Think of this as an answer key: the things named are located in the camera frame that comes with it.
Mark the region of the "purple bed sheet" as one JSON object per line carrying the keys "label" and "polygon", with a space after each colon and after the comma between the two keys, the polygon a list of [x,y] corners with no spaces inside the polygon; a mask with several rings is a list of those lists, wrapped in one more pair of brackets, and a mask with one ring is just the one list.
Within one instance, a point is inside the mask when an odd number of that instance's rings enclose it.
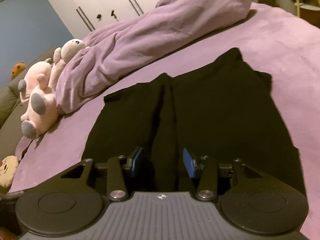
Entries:
{"label": "purple bed sheet", "polygon": [[[177,76],[213,62],[237,47],[254,69],[272,75],[272,97],[299,149],[309,214],[302,234],[319,239],[319,29],[280,8],[253,3],[248,20],[145,66],[107,90],[113,93],[162,73]],[[65,116],[53,131],[30,141],[21,139],[23,159],[11,192],[38,185],[76,164],[100,111],[103,96]]]}

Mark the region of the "beige plush bear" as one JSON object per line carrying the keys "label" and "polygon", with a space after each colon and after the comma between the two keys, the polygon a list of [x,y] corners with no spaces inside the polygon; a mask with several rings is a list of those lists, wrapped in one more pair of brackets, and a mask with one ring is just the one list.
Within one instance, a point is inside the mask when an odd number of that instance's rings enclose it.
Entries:
{"label": "beige plush bear", "polygon": [[61,48],[56,48],[53,55],[53,66],[50,73],[49,87],[55,91],[60,74],[71,59],[80,51],[88,48],[85,43],[77,38],[66,42]]}

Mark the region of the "orange plush toy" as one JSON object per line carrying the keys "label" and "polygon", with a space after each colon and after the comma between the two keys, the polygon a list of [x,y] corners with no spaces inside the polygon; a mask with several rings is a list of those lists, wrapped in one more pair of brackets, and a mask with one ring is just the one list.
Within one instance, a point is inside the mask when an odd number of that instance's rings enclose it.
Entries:
{"label": "orange plush toy", "polygon": [[16,78],[22,71],[24,71],[26,68],[26,65],[24,62],[19,62],[15,64],[11,70],[11,79],[13,80]]}

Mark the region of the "purple duvet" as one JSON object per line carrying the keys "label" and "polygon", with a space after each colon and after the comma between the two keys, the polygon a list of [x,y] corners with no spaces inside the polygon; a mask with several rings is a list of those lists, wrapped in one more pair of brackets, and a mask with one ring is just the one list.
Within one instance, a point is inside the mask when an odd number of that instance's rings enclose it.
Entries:
{"label": "purple duvet", "polygon": [[125,75],[212,31],[245,19],[252,0],[159,0],[131,20],[99,28],[59,77],[56,101],[72,113]]}

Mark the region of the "yellow legged side table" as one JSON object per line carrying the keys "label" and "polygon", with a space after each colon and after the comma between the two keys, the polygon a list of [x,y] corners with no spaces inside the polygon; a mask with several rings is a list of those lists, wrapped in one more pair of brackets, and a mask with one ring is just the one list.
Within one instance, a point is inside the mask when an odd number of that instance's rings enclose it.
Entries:
{"label": "yellow legged side table", "polygon": [[319,28],[319,0],[296,0],[297,16]]}

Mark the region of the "black garment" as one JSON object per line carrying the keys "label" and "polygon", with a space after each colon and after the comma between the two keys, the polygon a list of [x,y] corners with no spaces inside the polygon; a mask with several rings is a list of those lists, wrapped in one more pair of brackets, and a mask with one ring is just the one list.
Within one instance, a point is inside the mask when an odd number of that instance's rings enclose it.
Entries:
{"label": "black garment", "polygon": [[188,150],[225,163],[240,158],[305,192],[299,153],[271,89],[271,75],[232,48],[199,69],[105,96],[82,156],[103,163],[141,147],[136,191],[191,191],[182,161]]}

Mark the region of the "pink plush pig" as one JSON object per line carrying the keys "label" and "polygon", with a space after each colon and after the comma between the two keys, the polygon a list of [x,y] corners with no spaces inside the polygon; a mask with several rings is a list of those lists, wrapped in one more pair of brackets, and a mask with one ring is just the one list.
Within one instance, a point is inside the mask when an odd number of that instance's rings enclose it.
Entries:
{"label": "pink plush pig", "polygon": [[20,100],[26,108],[21,116],[21,130],[31,140],[48,132],[57,122],[59,111],[55,90],[65,66],[63,60],[54,64],[49,60],[37,62],[18,83]]}

